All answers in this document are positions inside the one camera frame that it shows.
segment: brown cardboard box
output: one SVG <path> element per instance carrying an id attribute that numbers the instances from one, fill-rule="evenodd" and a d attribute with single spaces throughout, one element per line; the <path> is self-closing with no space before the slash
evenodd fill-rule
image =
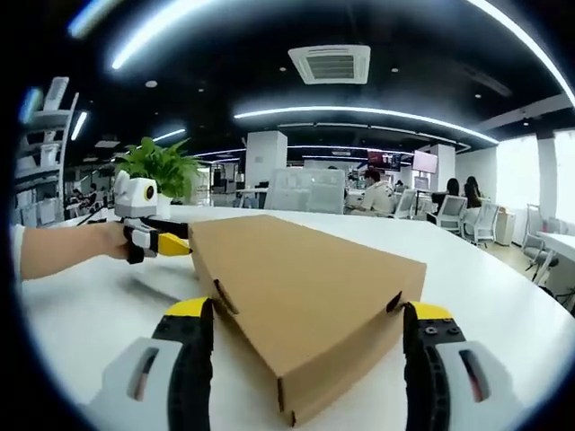
<path id="1" fill-rule="evenodd" d="M 270 215 L 191 224 L 190 246 L 200 283 L 275 374 L 291 426 L 335 401 L 397 342 L 403 317 L 386 306 L 400 292 L 419 300 L 426 270 Z"/>

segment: ceiling light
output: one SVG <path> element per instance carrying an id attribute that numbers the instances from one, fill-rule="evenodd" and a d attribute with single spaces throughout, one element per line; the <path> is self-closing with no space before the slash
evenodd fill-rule
<path id="1" fill-rule="evenodd" d="M 122 0 L 92 0 L 68 25 L 68 33 L 74 38 L 86 36 L 113 7 Z"/>
<path id="2" fill-rule="evenodd" d="M 345 160 L 367 160 L 367 157 L 346 157 L 341 155 L 302 155 L 304 159 L 345 159 Z"/>
<path id="3" fill-rule="evenodd" d="M 233 159 L 214 160 L 213 162 L 210 161 L 210 160 L 202 160 L 201 162 L 203 162 L 203 163 L 210 163 L 210 164 L 217 164 L 217 163 L 237 162 L 238 160 L 240 160 L 239 157 L 235 157 L 235 158 L 233 158 Z"/>
<path id="4" fill-rule="evenodd" d="M 98 148 L 115 148 L 117 145 L 119 145 L 119 141 L 98 141 L 98 143 L 95 145 Z"/>
<path id="5" fill-rule="evenodd" d="M 261 115 L 270 115 L 270 114 L 280 114 L 285 112 L 308 112 L 308 111 L 344 111 L 344 112 L 363 112 L 366 114 L 378 114 L 378 115 L 389 115 L 393 117 L 401 117 L 404 119 L 417 119 L 418 121 L 424 121 L 426 123 L 435 124 L 438 126 L 442 126 L 444 128 L 452 128 L 453 130 L 459 130 L 460 132 L 465 132 L 472 136 L 477 136 L 481 139 L 484 139 L 488 142 L 493 144 L 498 144 L 499 141 L 494 139 L 490 136 L 486 136 L 482 133 L 475 132 L 470 130 L 469 128 L 462 128 L 456 124 L 447 123 L 445 121 L 441 121 L 440 119 L 431 119 L 429 117 L 422 117 L 421 115 L 413 115 L 408 114 L 405 112 L 398 112 L 396 110 L 378 110 L 376 108 L 358 108 L 352 106 L 295 106 L 291 108 L 278 108 L 275 110 L 256 110 L 254 112 L 245 112 L 243 114 L 234 115 L 236 119 L 246 119 L 249 117 L 259 117 Z"/>
<path id="6" fill-rule="evenodd" d="M 115 56 L 112 68 L 118 70 L 147 42 L 156 38 L 165 30 L 173 26 L 188 13 L 199 9 L 212 0 L 173 0 L 160 12 L 155 13 L 152 18 L 144 22 L 132 34 L 129 42 Z"/>
<path id="7" fill-rule="evenodd" d="M 82 129 L 82 125 L 86 121 L 86 117 L 88 117 L 88 113 L 82 112 L 80 114 L 80 117 L 78 118 L 78 121 L 75 123 L 74 132 L 72 132 L 72 140 L 73 141 L 75 141 L 75 139 L 78 137 L 78 134 L 80 133 L 80 130 Z"/>
<path id="8" fill-rule="evenodd" d="M 358 151 L 373 151 L 374 153 L 390 153 L 390 154 L 406 154 L 413 155 L 413 153 L 406 153 L 404 151 L 393 150 L 380 150 L 379 148 L 365 148 L 364 146 L 339 146 L 339 145 L 288 145 L 287 148 L 322 148 L 327 150 L 358 150 Z"/>
<path id="9" fill-rule="evenodd" d="M 185 128 L 180 128 L 179 130 L 174 130 L 173 132 L 166 133 L 165 135 L 155 137 L 153 140 L 154 140 L 154 142 L 158 142 L 158 141 L 161 141 L 162 139 L 166 139 L 167 137 L 179 135 L 180 133 L 185 133 L 185 131 L 186 131 Z"/>
<path id="10" fill-rule="evenodd" d="M 531 51 L 541 60 L 541 62 L 547 67 L 551 75 L 555 78 L 557 83 L 563 89 L 567 97 L 571 101 L 571 104 L 575 108 L 575 94 L 567 84 L 565 78 L 557 69 L 557 66 L 551 61 L 551 59 L 545 54 L 545 52 L 537 45 L 537 43 L 529 36 L 521 27 L 515 24 L 509 17 L 500 11 L 498 8 L 487 2 L 486 0 L 467 0 L 469 3 L 479 7 L 485 13 L 490 15 L 492 18 L 500 22 L 502 25 L 507 27 L 513 34 L 515 34 L 519 40 L 521 40 Z"/>
<path id="11" fill-rule="evenodd" d="M 216 155 L 216 154 L 228 154 L 228 153 L 239 153 L 241 151 L 245 151 L 245 148 L 238 148 L 237 150 L 224 150 L 224 151 L 214 151 L 213 153 L 202 153 L 202 154 L 194 154 L 194 157 L 203 157 L 205 155 Z"/>

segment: column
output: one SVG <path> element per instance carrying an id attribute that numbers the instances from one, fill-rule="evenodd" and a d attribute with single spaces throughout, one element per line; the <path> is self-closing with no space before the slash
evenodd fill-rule
<path id="1" fill-rule="evenodd" d="M 245 155 L 245 187 L 256 187 L 271 180 L 277 168 L 285 168 L 288 160 L 288 137 L 278 131 L 248 134 Z"/>
<path id="2" fill-rule="evenodd" d="M 431 175 L 429 188 L 433 191 L 446 190 L 450 178 L 456 177 L 456 150 L 453 146 L 435 145 L 429 152 L 438 157 L 438 169 L 435 175 Z"/>

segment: white table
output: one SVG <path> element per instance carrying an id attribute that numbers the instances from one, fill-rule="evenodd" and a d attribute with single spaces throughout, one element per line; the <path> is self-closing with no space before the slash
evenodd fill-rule
<path id="1" fill-rule="evenodd" d="M 506 366 L 523 405 L 507 412 L 509 421 L 525 414 L 562 376 L 575 348 L 572 317 L 508 265 L 432 224 L 172 206 L 172 218 L 188 222 L 261 213 L 427 263 L 422 300 L 449 309 L 467 339 L 481 341 Z M 135 338 L 149 337 L 176 299 L 203 295 L 192 274 L 190 257 L 148 259 L 136 266 L 100 257 L 22 285 L 32 339 L 72 401 L 89 401 L 100 388 L 105 366 Z M 287 429 L 277 412 L 269 372 L 247 343 L 218 319 L 212 362 L 214 431 Z M 299 429 L 403 431 L 404 366 L 399 341 L 364 379 Z"/>
<path id="2" fill-rule="evenodd" d="M 256 193 L 256 197 L 257 197 L 257 193 L 268 193 L 268 190 L 269 190 L 269 188 L 266 188 L 266 187 L 236 190 L 237 193 L 242 194 L 242 196 L 240 197 L 240 208 L 243 208 L 243 201 L 245 200 L 245 194 L 246 193 Z"/>
<path id="3" fill-rule="evenodd" d="M 534 280 L 536 285 L 539 284 L 541 278 L 545 272 L 547 272 L 547 269 L 555 257 L 555 254 L 559 253 L 562 256 L 565 256 L 567 259 L 575 262 L 575 236 L 545 232 L 539 232 L 537 233 L 537 236 L 539 236 L 545 242 L 545 247 L 549 249 L 549 253 L 547 254 L 547 259 L 545 259 L 543 266 L 539 269 L 537 277 Z"/>

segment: wall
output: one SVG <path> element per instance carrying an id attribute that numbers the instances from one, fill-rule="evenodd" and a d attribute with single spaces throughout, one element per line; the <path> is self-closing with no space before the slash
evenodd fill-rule
<path id="1" fill-rule="evenodd" d="M 456 178 L 462 191 L 467 177 L 472 175 L 482 194 L 497 202 L 497 148 L 456 155 Z"/>

